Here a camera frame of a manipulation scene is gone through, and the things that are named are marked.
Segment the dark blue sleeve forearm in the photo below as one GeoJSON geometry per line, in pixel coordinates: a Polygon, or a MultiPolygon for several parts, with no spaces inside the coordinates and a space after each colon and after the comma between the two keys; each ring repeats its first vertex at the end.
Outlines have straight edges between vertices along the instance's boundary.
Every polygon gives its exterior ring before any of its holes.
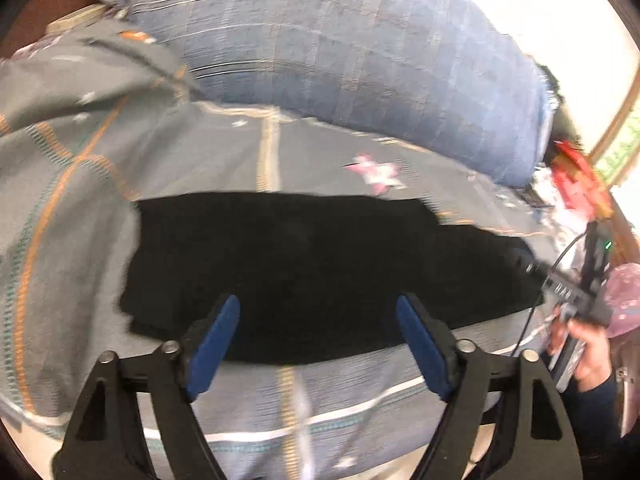
{"type": "Polygon", "coordinates": [[[600,386],[588,391],[578,388],[572,379],[562,399],[582,457],[596,457],[608,452],[620,440],[615,400],[616,381],[613,374],[600,386]]]}

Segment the person's right hand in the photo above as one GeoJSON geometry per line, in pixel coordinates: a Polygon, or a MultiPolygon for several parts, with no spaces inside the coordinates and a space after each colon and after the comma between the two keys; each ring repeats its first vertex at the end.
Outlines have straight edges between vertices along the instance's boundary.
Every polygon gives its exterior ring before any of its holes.
{"type": "Polygon", "coordinates": [[[547,352],[554,356],[561,351],[565,339],[571,336],[582,343],[582,356],[577,362],[573,379],[578,392],[588,392],[600,387],[613,374],[610,342],[605,329],[576,318],[563,321],[561,308],[553,309],[553,320],[549,327],[547,352]]]}

